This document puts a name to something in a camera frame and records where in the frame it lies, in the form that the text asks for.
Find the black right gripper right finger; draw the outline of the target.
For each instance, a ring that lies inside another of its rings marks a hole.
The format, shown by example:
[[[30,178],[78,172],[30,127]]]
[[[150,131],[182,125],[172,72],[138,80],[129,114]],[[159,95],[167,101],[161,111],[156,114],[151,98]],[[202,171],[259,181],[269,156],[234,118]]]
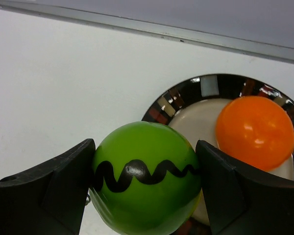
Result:
[[[202,191],[214,235],[294,235],[294,181],[198,141]]]

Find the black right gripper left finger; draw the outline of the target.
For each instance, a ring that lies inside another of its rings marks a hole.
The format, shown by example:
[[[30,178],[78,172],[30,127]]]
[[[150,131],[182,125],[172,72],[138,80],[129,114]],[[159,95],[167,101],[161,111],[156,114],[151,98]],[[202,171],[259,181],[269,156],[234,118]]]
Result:
[[[93,139],[0,180],[0,235],[77,235],[88,188]]]

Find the orange fake persimmon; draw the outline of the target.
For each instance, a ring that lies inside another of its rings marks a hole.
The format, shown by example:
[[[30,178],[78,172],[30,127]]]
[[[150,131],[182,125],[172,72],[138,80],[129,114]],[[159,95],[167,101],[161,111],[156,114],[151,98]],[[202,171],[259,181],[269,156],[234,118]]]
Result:
[[[262,96],[242,96],[220,112],[215,136],[221,151],[263,171],[282,165],[294,151],[288,114]]]

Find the green fake fruit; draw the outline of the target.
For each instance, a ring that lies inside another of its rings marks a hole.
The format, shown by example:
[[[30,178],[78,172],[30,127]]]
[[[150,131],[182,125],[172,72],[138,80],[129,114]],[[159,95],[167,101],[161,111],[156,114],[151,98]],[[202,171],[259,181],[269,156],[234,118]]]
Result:
[[[114,130],[98,145],[92,170],[92,203],[122,235],[171,234],[198,205],[198,157],[163,124],[138,121]]]

